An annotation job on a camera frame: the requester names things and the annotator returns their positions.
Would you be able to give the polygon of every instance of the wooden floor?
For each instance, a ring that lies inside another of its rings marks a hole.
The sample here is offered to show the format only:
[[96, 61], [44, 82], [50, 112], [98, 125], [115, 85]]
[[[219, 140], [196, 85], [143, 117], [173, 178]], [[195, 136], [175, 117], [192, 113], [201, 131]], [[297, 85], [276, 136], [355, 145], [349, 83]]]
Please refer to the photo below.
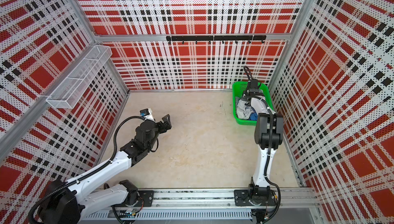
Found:
[[[157, 122], [170, 114], [172, 129], [159, 135], [157, 152], [113, 177], [110, 186], [125, 179], [138, 188], [248, 186], [259, 147], [255, 127], [236, 123], [231, 92], [131, 93], [119, 123], [145, 108], [152, 109]], [[118, 149], [134, 138], [140, 123], [134, 119], [123, 125]], [[111, 140], [103, 159], [112, 151]], [[283, 144], [273, 159], [270, 180], [280, 187], [298, 187]]]

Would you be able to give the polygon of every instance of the wire mesh basket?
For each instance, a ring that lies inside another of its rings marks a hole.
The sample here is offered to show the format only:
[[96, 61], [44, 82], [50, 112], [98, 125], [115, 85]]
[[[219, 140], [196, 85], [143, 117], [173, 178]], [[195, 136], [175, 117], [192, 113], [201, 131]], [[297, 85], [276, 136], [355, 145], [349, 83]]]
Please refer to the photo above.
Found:
[[53, 108], [74, 108], [93, 78], [111, 57], [109, 46], [95, 45], [47, 98]]

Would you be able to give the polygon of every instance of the green plastic laundry basket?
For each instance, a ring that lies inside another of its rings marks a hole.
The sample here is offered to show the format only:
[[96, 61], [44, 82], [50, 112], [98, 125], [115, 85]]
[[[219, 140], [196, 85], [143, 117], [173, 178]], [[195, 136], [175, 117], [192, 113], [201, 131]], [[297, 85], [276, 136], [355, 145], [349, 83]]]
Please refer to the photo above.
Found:
[[[238, 82], [233, 83], [233, 114], [234, 114], [234, 118], [237, 121], [237, 123], [240, 125], [256, 125], [255, 120], [239, 119], [236, 115], [237, 110], [235, 107], [235, 97], [239, 97], [239, 98], [242, 97], [242, 93], [246, 89], [246, 86], [247, 86], [247, 81], [238, 81]], [[271, 96], [269, 95], [268, 87], [262, 83], [260, 86], [260, 90], [263, 90], [263, 94], [266, 98], [268, 105], [273, 109]]]

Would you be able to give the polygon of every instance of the plaid wall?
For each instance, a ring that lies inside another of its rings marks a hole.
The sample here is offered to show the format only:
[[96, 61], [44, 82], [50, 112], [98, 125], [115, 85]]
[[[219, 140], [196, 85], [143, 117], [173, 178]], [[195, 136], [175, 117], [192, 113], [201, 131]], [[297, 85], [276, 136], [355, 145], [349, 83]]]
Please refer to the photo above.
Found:
[[315, 0], [272, 88], [330, 223], [394, 222], [394, 0]]
[[109, 42], [111, 59], [131, 90], [231, 88], [243, 66], [267, 84], [285, 41]]
[[0, 164], [0, 223], [27, 223], [50, 182], [93, 166], [124, 98], [104, 66], [75, 108], [42, 114]]
[[96, 34], [288, 33], [303, 0], [78, 0]]
[[90, 39], [66, 0], [0, 0], [0, 138]]

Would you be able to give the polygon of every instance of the black mounting plate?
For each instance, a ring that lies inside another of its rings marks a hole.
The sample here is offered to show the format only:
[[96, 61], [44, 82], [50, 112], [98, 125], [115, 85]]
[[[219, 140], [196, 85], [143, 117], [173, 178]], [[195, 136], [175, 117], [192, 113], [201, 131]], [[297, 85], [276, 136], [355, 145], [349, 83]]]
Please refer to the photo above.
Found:
[[234, 201], [235, 201], [235, 206], [275, 206], [275, 201], [274, 198], [275, 193], [273, 191], [269, 192], [269, 197], [268, 197], [268, 202], [266, 203], [266, 198], [265, 197], [258, 197], [254, 196], [253, 197], [253, 204], [249, 202], [249, 193], [247, 190], [234, 190]]
[[[144, 199], [144, 207], [151, 207], [153, 202], [153, 193], [154, 191], [140, 191], [138, 190], [140, 197]], [[138, 201], [133, 207], [141, 207], [142, 201]], [[117, 204], [115, 207], [128, 207], [125, 203]]]

